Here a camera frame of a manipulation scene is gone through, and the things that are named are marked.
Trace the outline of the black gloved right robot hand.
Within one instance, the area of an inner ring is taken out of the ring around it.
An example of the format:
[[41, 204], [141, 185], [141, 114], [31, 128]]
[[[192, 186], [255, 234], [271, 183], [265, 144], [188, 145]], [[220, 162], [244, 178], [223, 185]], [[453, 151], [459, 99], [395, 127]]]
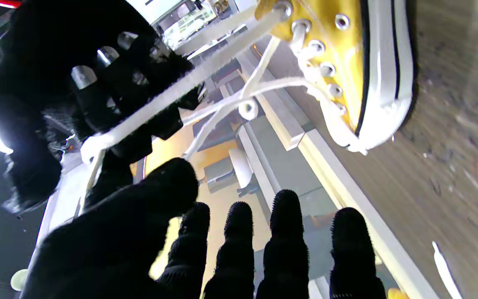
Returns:
[[194, 68], [125, 0], [25, 0], [1, 47], [0, 139], [11, 150], [2, 206], [12, 214], [37, 208], [59, 184], [47, 116], [85, 142]]

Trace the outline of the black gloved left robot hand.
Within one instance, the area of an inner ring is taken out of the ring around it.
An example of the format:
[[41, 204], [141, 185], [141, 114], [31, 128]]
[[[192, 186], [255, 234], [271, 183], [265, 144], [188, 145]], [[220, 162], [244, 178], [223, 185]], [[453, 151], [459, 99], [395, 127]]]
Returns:
[[107, 157], [85, 212], [53, 230], [28, 272], [23, 299], [308, 299], [309, 252], [300, 201], [283, 189], [256, 287], [254, 216], [231, 205], [214, 276], [203, 282], [210, 208], [198, 202], [192, 165], [171, 159], [133, 183]]

